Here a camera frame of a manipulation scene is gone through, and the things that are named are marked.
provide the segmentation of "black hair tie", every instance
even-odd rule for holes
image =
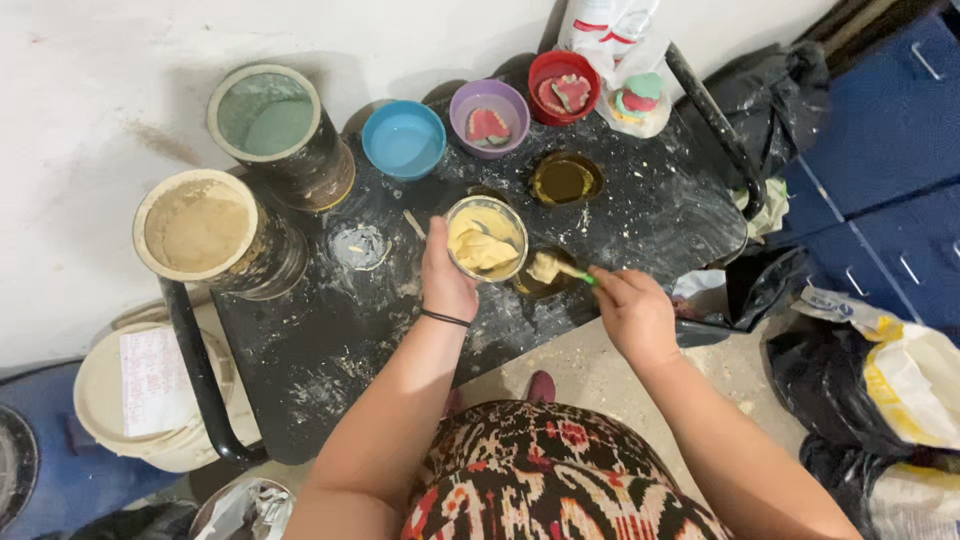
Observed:
[[[426,315],[427,317],[430,317],[431,319],[437,319],[438,321],[444,321],[445,323],[452,323],[452,324],[454,324],[454,325],[460,325],[460,326],[462,326],[462,327],[464,327],[464,328],[470,328],[470,323],[468,323],[467,321],[461,321],[460,319],[456,319],[456,318],[454,318],[454,317],[448,317],[448,316],[442,315],[442,314],[440,314],[440,313],[434,313],[433,311],[427,311],[426,309],[423,309],[422,307],[420,308],[420,314]]]

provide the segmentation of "foot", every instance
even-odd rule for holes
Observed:
[[[464,395],[460,393],[460,388],[453,388],[450,390],[450,393],[446,395],[444,416],[442,418],[449,418],[460,412],[462,408],[464,408]]]
[[[530,390],[527,391],[528,402],[546,402],[552,404],[557,399],[557,387],[553,378],[545,371],[537,371],[530,377]]]

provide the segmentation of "metal bowl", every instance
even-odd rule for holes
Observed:
[[[510,222],[510,225],[516,229],[519,241],[511,238],[500,239],[514,246],[514,249],[520,253],[520,256],[517,257],[516,260],[511,264],[485,271],[483,274],[478,274],[465,268],[462,264],[460,264],[460,261],[453,256],[453,252],[447,248],[447,252],[450,253],[450,259],[453,260],[453,263],[457,265],[457,268],[460,268],[461,272],[467,274],[475,280],[487,283],[505,282],[520,271],[520,268],[523,267],[523,261],[527,259],[527,252],[530,249],[530,239],[527,237],[527,228],[523,226],[523,221],[520,219],[520,216],[516,213],[516,211],[514,211],[514,209],[510,208],[509,205],[494,199],[493,197],[487,197],[485,195],[475,195],[457,201],[457,203],[453,205],[453,207],[451,207],[446,213],[447,223],[452,223],[453,219],[458,213],[460,213],[460,211],[471,207],[488,207],[496,209],[503,214],[503,216],[507,218],[507,221]]]

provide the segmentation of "red patterned fabric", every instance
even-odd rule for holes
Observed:
[[[729,536],[623,424],[570,405],[501,401],[440,423],[400,537]]]

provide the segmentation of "drawer handle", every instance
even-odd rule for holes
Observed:
[[[906,270],[906,273],[909,274],[910,279],[913,280],[917,285],[920,284],[920,280],[917,279],[917,275],[913,273],[913,268],[910,268],[910,265],[906,263],[906,254],[900,256],[900,264],[903,265],[903,268]]]
[[[924,55],[920,54],[920,45],[921,43],[919,41],[914,41],[913,45],[910,45],[910,50],[913,51],[913,56],[917,57],[917,60],[924,65],[926,70],[930,73],[930,77],[933,77],[934,81],[943,81],[944,76],[937,73],[937,70],[933,69],[933,66],[930,65],[930,62],[926,61]]]
[[[859,294],[860,296],[862,296],[862,297],[864,297],[864,298],[867,298],[868,296],[870,296],[870,293],[869,293],[869,292],[863,292],[863,289],[860,288],[860,284],[857,283],[856,280],[853,278],[853,274],[851,274],[851,270],[853,270],[853,267],[852,267],[852,266],[848,266],[848,267],[847,267],[847,271],[845,272],[845,273],[847,274],[847,279],[850,280],[850,283],[853,285],[853,288],[856,289],[856,293],[857,293],[857,294]]]

